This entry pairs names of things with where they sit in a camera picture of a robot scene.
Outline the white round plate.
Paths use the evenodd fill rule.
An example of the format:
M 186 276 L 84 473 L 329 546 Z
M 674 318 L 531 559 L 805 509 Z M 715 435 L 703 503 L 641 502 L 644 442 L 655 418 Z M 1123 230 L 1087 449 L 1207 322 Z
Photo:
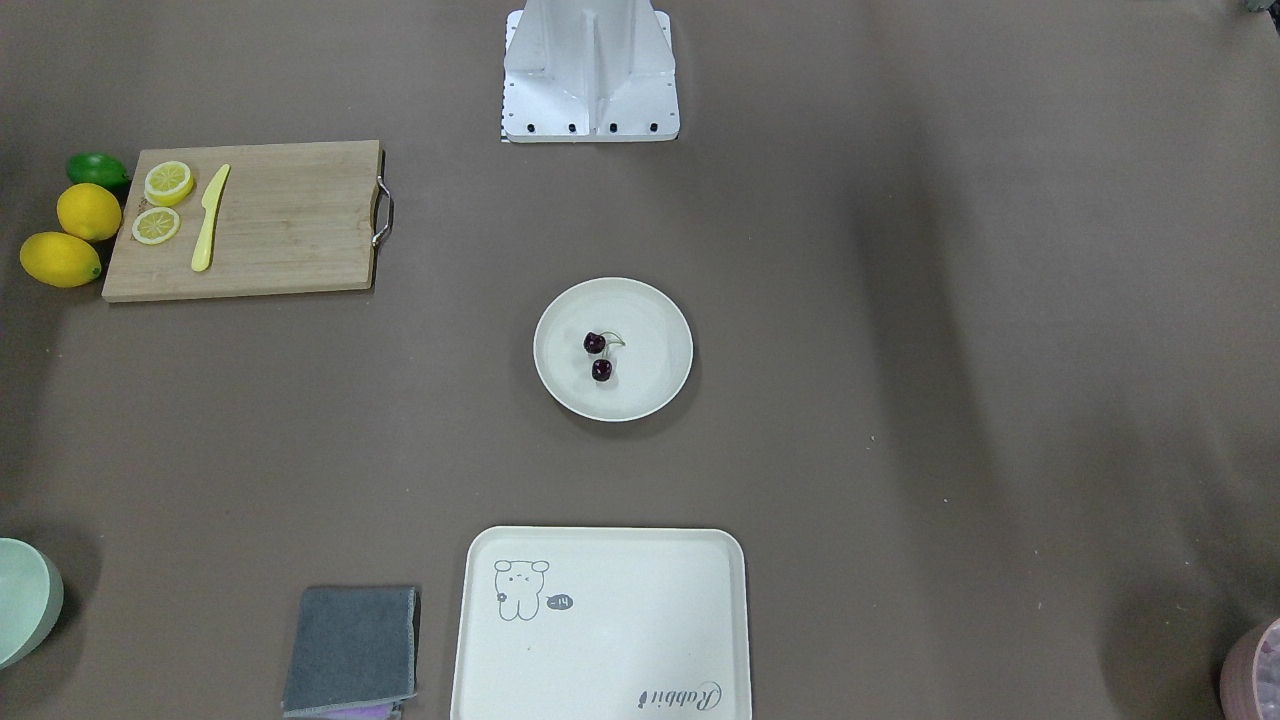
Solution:
M 591 378 L 588 332 L 613 331 L 613 377 Z M 532 336 L 532 360 L 549 395 L 580 416 L 631 421 L 664 407 L 684 388 L 692 368 L 694 341 L 678 305 L 658 288 L 623 277 L 602 277 L 559 293 L 543 311 Z

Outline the dark red cherry pair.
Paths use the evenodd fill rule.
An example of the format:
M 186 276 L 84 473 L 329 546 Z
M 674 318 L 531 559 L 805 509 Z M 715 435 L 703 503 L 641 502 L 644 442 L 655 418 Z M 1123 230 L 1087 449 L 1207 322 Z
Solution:
M 611 350 L 614 346 L 626 346 L 625 338 L 613 332 L 588 332 L 582 338 L 582 347 L 588 355 L 593 356 L 590 374 L 595 382 L 605 383 L 613 377 L 614 364 L 611 360 Z

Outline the white rectangular tray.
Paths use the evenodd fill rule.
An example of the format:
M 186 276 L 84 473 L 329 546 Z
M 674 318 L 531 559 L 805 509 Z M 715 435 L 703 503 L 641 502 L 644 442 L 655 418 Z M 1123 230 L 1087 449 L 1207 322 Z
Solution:
M 718 529 L 493 527 L 468 547 L 453 719 L 750 719 L 748 574 Z

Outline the bamboo cutting board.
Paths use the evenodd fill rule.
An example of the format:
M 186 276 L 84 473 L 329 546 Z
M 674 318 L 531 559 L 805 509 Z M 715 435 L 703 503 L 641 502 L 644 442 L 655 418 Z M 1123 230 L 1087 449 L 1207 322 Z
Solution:
M 147 206 L 145 177 L 169 160 L 191 167 L 195 188 L 177 205 L 178 234 L 142 245 L 131 237 L 131 227 Z M 145 149 L 102 297 L 143 302 L 369 290 L 394 209 L 383 161 L 378 140 Z M 223 164 L 230 164 L 230 174 L 218 213 L 212 264 L 192 272 L 201 197 Z

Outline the grey folded cloth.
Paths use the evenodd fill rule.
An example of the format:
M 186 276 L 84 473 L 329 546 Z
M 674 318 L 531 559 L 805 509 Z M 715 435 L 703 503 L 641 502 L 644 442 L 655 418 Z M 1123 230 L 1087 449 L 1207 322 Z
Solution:
M 399 719 L 416 694 L 412 585 L 312 585 L 300 597 L 284 719 Z

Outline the yellow plastic knife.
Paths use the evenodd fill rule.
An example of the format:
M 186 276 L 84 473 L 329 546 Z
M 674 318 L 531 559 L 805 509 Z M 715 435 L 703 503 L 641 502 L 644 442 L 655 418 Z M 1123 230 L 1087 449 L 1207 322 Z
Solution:
M 218 224 L 218 213 L 229 174 L 230 164 L 220 165 L 205 187 L 201 197 L 204 217 L 189 260 L 189 269 L 192 272 L 206 272 L 212 264 L 212 247 Z

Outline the lemon slice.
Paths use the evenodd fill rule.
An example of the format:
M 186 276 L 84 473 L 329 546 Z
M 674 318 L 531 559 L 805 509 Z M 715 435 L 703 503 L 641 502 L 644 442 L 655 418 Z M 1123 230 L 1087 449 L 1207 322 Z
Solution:
M 147 208 L 136 217 L 131 237 L 142 245 L 154 246 L 174 238 L 180 227 L 180 214 L 173 208 Z
M 161 161 L 143 178 L 143 199 L 157 208 L 173 208 L 195 187 L 195 173 L 184 161 Z

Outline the green lime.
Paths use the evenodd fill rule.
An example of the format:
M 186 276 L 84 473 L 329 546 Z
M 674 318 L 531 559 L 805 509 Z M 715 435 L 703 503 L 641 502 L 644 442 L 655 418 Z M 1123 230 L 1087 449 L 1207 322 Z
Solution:
M 73 184 L 96 184 L 111 192 L 131 184 L 125 164 L 105 152 L 78 152 L 65 160 L 65 173 Z

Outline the yellow lemon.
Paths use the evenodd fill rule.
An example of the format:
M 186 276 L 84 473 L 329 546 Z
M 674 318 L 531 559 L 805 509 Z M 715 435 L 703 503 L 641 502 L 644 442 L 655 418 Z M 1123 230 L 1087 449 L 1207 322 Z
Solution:
M 60 193 L 56 215 L 61 229 L 97 243 L 116 236 L 123 219 L 115 195 L 92 183 L 73 184 Z
M 20 265 L 36 281 L 74 288 L 102 274 L 97 250 L 84 240 L 61 232 L 41 232 L 20 246 Z

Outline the mint green bowl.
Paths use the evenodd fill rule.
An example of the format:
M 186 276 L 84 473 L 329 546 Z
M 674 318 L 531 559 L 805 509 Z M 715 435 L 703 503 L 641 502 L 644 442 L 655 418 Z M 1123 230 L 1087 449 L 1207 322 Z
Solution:
M 56 624 L 64 584 L 55 562 L 20 539 L 1 539 L 1 667 L 38 647 Z

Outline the pink mixing bowl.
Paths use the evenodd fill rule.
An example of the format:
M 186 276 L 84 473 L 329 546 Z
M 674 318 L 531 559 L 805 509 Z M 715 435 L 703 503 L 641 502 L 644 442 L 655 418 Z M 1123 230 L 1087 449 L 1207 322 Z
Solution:
M 1220 675 L 1225 719 L 1279 719 L 1279 620 L 1261 623 L 1230 648 Z

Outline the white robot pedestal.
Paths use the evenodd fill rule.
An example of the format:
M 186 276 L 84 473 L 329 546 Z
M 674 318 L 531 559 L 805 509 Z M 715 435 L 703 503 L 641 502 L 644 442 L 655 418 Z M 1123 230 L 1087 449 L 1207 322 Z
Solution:
M 672 23 L 649 1 L 527 1 L 506 18 L 503 67 L 506 142 L 680 135 Z

